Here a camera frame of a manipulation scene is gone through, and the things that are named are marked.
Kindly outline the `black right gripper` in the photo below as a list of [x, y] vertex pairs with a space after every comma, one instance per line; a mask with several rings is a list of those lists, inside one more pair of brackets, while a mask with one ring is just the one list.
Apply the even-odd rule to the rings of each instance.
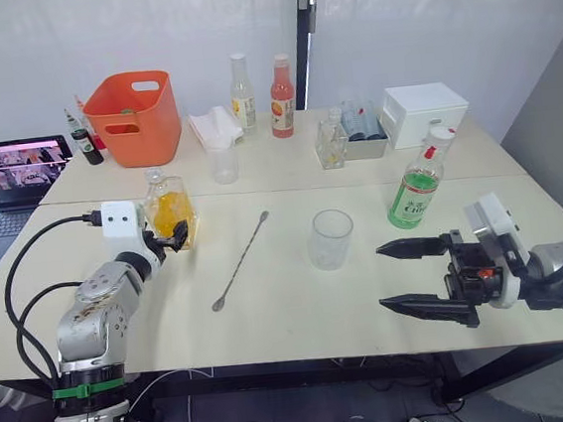
[[388, 241], [375, 253], [395, 259], [417, 259], [449, 253], [444, 277], [449, 300], [433, 294], [404, 294], [380, 299], [379, 304], [397, 314], [420, 320], [456, 322], [477, 328], [477, 306], [499, 303], [503, 290], [503, 268], [495, 263], [480, 243], [465, 243], [457, 230], [438, 237], [407, 237]]

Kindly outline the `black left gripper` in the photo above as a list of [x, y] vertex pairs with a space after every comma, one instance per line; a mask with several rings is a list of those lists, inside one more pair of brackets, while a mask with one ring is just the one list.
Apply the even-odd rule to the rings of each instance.
[[152, 230], [144, 230], [142, 238], [147, 248], [152, 251], [156, 257], [164, 256], [166, 246], [179, 252], [184, 244], [189, 240], [189, 226], [185, 220], [179, 220], [174, 226], [173, 234], [167, 240], [162, 237], [156, 237]]

